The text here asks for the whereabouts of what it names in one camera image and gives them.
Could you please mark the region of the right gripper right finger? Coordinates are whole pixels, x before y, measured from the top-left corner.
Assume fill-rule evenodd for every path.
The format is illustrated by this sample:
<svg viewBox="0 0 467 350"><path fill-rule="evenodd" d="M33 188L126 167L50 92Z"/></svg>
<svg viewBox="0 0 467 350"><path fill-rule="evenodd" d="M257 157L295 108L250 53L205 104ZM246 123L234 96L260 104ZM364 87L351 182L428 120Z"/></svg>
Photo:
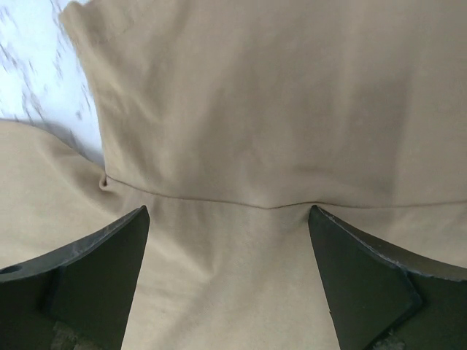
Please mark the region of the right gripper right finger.
<svg viewBox="0 0 467 350"><path fill-rule="evenodd" d="M466 269L313 206L308 226L341 349L465 349Z"/></svg>

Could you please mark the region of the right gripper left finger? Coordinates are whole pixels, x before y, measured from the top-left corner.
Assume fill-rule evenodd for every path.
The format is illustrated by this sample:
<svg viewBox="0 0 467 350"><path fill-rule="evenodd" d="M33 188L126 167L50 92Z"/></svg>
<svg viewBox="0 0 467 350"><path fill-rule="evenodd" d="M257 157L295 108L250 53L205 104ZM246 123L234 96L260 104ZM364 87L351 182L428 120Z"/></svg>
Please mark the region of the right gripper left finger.
<svg viewBox="0 0 467 350"><path fill-rule="evenodd" d="M121 349L147 244L146 206L1 269L2 349Z"/></svg>

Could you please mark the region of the beige t shirt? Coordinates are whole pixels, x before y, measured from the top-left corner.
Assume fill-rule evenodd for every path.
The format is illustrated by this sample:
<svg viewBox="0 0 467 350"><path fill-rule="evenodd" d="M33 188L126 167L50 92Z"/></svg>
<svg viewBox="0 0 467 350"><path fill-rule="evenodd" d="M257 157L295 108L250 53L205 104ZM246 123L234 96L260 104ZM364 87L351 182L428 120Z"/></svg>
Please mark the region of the beige t shirt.
<svg viewBox="0 0 467 350"><path fill-rule="evenodd" d="M139 206L126 349L336 349L317 204L466 265L464 1L90 1L61 13L104 165L1 123L1 264Z"/></svg>

